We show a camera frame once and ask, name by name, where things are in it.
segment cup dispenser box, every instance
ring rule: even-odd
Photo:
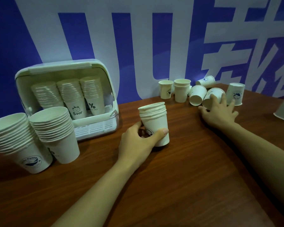
[[[108,70],[101,61],[85,59],[37,64],[18,71],[15,80],[23,108],[26,114],[31,116],[43,109],[32,92],[32,85],[47,81],[81,79],[88,76],[100,78],[105,111],[103,114],[93,115],[85,100],[87,116],[72,120],[76,139],[79,141],[113,132],[119,125],[117,97]]]

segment wooden table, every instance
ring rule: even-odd
[[[0,226],[51,225],[112,167],[121,134],[139,120],[137,108],[159,101],[119,105],[119,129],[80,142],[80,156],[70,164],[30,175],[0,157]],[[197,107],[164,101],[170,143],[130,178],[105,225],[284,226],[278,203],[228,142],[201,122]],[[273,116],[281,102],[245,91],[237,122],[284,149],[284,121]]]

